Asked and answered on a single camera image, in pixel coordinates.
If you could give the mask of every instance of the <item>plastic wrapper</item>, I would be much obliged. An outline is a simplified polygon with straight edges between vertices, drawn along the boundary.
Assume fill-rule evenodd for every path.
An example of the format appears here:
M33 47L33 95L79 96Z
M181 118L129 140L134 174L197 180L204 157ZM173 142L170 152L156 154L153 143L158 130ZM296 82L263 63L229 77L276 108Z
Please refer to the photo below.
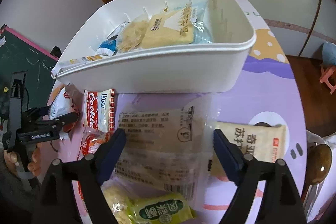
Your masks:
M102 192L119 224L179 224L194 218L180 194L131 199L125 187L115 180L104 183Z
M206 3L187 3L183 7L162 10L147 20L141 15L128 25L125 33L118 36L117 49L120 52L185 44L212 43L209 30L203 18Z
M76 112L78 113L78 108L76 107L74 101L72 100L70 94L66 92L65 87L58 93L55 100L51 104L48 116L49 120L53 120L57 117L60 117L62 115L68 114L70 112ZM62 127L62 130L59 133L59 138L67 139L68 133L75 127L76 122L73 122L71 124L67 124Z
M99 46L99 48L96 51L96 54L97 55L112 56L117 49L116 39L117 39L119 33L121 33L122 30L127 26L127 24L128 24L128 22L123 22L117 28L115 28L114 31L106 38L107 40L105 40Z
M116 40L119 52L128 52L135 49L145 36L148 27L148 16L142 14L127 24Z
M193 209L203 207L219 114L216 94L202 95L179 109L141 111L134 105L119 115L126 146L115 167L119 177L180 193Z
M249 124L217 122L229 142L234 143L243 154L252 154L257 160L275 162L285 154L286 126L264 127ZM226 177L216 154L211 164L211 175Z
M139 47L154 48L190 44L194 40L191 16L191 3L179 10L163 11L153 15Z
M87 154L90 154L90 153L94 154L97 151L97 149L100 147L100 145L107 142L111 138L111 135L112 135L112 132L104 133L94 128L90 128L90 127L84 128L82 142L81 142L81 146L78 152L77 160L82 159ZM79 182L77 186L78 186L79 195L85 206L84 197L83 197L83 193L82 193Z
M84 125L102 132L113 132L115 118L114 89L102 92L85 90L84 99Z

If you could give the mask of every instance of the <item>wooden floor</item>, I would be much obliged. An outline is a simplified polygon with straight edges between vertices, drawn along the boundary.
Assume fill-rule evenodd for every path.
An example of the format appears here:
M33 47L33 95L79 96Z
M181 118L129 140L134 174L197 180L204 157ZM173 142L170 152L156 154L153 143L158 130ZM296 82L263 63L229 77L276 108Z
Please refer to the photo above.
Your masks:
M300 92L306 128L325 137L336 132L336 91L321 84L320 60L287 56Z

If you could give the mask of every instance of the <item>finger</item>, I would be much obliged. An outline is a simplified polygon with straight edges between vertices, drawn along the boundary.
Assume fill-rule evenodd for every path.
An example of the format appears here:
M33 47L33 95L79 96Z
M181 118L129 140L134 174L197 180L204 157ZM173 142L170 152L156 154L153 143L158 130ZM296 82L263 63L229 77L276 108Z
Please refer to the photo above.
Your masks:
M9 158L10 158L11 163L16 163L17 162L17 154L15 152L11 152L9 154L10 154Z
M28 164L28 170L30 172L34 172L34 171L36 171L40 167L41 167L41 165L38 162L30 162Z
M38 169L36 169L36 170L33 172L33 175L34 175L35 177L37 177L37 176L40 175L40 174L41 174L41 167L38 168Z
M33 162L41 162L41 151L40 148L36 148L31 156Z

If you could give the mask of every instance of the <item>human hand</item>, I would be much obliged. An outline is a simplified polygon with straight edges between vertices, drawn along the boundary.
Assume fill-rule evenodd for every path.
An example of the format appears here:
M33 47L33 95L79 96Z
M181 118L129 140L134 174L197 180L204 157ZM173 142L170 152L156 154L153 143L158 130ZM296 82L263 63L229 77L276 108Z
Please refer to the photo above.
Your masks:
M28 164L28 170L33 173L34 176L38 176L41 173L41 151L40 147L42 146L42 143L38 143L36 145L36 149L34 150L32 154L32 162ZM3 152L3 156L5 159L6 166L8 170L14 174L17 175L16 173L16 167L15 164L17 163L17 154L15 152L10 152L7 153L6 150Z

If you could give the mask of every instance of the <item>blue gripper pad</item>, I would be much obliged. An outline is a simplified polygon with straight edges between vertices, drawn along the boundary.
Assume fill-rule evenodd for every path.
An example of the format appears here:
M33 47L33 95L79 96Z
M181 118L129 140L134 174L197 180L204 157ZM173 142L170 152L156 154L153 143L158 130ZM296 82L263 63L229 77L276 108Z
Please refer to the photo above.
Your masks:
M117 129L111 139L102 144L95 153L97 168L96 180L99 185L110 179L113 169L126 144L126 134L123 129Z
M227 178L238 186L244 165L243 153L228 141L220 129L214 131L213 147Z

